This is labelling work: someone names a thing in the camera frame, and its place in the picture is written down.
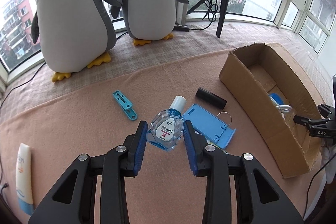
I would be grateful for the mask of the black cylinder tube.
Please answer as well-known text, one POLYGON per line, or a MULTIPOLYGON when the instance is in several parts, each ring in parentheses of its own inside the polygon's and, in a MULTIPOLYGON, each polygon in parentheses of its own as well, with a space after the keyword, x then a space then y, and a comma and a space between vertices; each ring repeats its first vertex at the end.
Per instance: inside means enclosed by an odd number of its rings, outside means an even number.
POLYGON ((201 87, 198 88, 195 96, 221 110, 223 110, 227 104, 224 98, 201 87))

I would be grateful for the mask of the penguin plush toy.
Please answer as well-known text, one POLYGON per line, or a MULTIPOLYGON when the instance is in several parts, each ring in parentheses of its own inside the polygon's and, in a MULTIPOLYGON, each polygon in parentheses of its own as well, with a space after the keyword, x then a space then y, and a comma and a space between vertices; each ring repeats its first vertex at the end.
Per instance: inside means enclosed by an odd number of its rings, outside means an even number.
POLYGON ((189 0, 122 0, 123 20, 134 46, 173 38, 176 3, 189 0))
POLYGON ((111 19, 122 0, 36 0, 36 5, 31 34, 54 72, 52 82, 111 61, 109 50, 117 41, 111 19))

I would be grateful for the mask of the round blue case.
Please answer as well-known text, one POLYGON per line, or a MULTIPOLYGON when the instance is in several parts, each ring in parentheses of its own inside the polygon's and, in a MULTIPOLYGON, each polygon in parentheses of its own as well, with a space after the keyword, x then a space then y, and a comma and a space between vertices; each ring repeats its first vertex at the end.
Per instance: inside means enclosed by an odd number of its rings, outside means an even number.
POLYGON ((272 101, 272 104, 275 107, 280 107, 284 104, 283 100, 281 99, 281 97, 276 94, 276 93, 271 93, 269 94, 270 100, 272 101))

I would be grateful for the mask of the blue plastic phone stand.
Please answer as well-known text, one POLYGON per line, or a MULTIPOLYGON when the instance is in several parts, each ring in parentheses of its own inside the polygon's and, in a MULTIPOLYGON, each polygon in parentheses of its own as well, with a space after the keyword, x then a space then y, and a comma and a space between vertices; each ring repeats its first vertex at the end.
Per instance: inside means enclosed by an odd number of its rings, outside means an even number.
POLYGON ((229 145, 236 131, 230 128, 231 124, 226 124, 197 104, 193 104, 182 117, 186 121, 191 121, 195 131, 221 149, 229 145))

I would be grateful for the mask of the checkered pink cloth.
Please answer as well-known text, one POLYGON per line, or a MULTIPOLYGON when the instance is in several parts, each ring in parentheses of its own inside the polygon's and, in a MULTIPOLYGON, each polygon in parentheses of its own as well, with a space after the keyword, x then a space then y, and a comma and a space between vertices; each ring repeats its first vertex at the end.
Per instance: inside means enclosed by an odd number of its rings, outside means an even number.
POLYGON ((145 46, 134 46, 131 38, 125 35, 110 51, 110 63, 84 69, 74 73, 69 79, 56 83, 51 81, 53 71, 47 65, 39 64, 9 85, 1 95, 1 122, 90 84, 147 67, 253 43, 282 45, 310 77, 323 100, 333 103, 332 75, 327 73, 317 54, 294 32, 261 24, 238 22, 226 23, 220 38, 215 36, 215 31, 214 26, 204 31, 177 31, 172 39, 145 46))

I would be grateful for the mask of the right penguin plush toy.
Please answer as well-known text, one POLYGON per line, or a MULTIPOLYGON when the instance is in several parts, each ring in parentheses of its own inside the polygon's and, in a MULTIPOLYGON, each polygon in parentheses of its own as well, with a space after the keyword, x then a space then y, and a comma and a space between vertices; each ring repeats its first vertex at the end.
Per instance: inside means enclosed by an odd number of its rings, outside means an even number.
POLYGON ((189 0, 122 0, 123 20, 134 46, 173 38, 176 3, 189 0))

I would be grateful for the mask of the white tube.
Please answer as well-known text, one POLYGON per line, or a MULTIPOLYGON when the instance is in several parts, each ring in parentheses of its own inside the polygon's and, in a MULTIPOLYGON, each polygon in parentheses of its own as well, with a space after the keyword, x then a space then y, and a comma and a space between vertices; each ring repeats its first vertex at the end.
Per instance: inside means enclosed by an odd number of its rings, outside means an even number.
POLYGON ((31 149, 24 143, 21 143, 18 149, 15 186, 20 209, 27 215, 32 215, 34 201, 31 182, 31 149))

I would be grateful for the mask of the left penguin plush toy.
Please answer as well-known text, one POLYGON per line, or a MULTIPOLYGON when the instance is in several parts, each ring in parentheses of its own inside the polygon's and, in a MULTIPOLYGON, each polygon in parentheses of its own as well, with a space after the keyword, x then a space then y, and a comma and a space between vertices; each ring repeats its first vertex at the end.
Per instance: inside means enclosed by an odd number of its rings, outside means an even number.
POLYGON ((109 50, 117 41, 111 19, 122 0, 36 0, 36 5, 31 34, 54 72, 52 82, 111 61, 109 50))

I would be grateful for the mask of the clear blue eye-drop bottle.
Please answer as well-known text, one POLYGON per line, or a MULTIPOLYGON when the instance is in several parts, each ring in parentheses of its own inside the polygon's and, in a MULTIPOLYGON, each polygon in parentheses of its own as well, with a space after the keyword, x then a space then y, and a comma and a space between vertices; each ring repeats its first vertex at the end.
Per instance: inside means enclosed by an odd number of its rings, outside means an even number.
POLYGON ((164 151, 175 148, 183 133, 182 112, 185 104, 183 96, 176 96, 168 109, 162 110, 153 118, 146 134, 148 143, 164 151))

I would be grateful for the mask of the teal plastic clip tool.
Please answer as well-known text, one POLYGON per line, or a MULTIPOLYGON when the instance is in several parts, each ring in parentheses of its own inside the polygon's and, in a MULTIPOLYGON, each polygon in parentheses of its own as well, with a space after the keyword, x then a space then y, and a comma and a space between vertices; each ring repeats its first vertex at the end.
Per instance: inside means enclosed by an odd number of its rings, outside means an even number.
POLYGON ((112 95, 128 119, 135 121, 138 116, 137 113, 133 110, 132 102, 120 90, 113 92, 112 95))

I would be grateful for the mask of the brown cardboard box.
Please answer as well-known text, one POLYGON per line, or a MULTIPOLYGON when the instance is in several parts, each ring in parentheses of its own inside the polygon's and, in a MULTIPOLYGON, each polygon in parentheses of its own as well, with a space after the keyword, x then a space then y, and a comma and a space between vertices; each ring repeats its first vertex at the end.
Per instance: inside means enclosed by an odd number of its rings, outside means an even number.
POLYGON ((294 57, 279 44, 236 48, 228 53, 219 78, 254 123, 283 178, 310 172, 321 141, 293 117, 319 119, 317 106, 323 99, 294 57), (271 93, 284 104, 275 107, 271 93))

